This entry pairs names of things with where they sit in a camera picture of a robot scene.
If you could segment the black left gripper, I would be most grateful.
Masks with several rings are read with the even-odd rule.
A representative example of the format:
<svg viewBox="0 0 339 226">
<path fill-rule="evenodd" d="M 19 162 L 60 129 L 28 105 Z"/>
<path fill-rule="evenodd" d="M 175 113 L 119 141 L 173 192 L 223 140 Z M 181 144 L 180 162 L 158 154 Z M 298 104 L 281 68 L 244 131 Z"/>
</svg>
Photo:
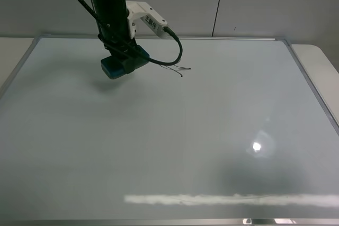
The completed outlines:
<svg viewBox="0 0 339 226">
<path fill-rule="evenodd" d="M 106 26 L 103 26 L 97 22 L 101 39 L 124 50 L 127 50 L 127 47 L 123 41 L 132 47 L 137 45 L 135 39 L 130 38 L 127 21 L 129 12 L 126 8 L 107 10 L 97 8 L 96 14 L 100 20 L 106 24 Z M 108 57 L 102 59 L 102 64 L 122 65 L 125 74 L 129 74 L 149 63 L 149 54 L 142 47 L 136 47 L 136 50 L 137 53 L 133 52 L 128 57 L 119 52 L 112 51 Z"/>
</svg>

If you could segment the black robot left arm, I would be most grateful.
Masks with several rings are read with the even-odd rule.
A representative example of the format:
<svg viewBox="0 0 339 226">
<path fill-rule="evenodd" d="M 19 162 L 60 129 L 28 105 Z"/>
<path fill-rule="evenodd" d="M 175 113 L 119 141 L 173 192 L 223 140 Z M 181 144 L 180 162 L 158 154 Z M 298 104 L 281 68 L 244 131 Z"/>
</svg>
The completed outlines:
<svg viewBox="0 0 339 226">
<path fill-rule="evenodd" d="M 137 57 L 136 42 L 128 28 L 126 0 L 91 0 L 92 7 L 84 0 L 78 1 L 96 20 L 98 37 L 111 55 L 120 61 Z"/>
</svg>

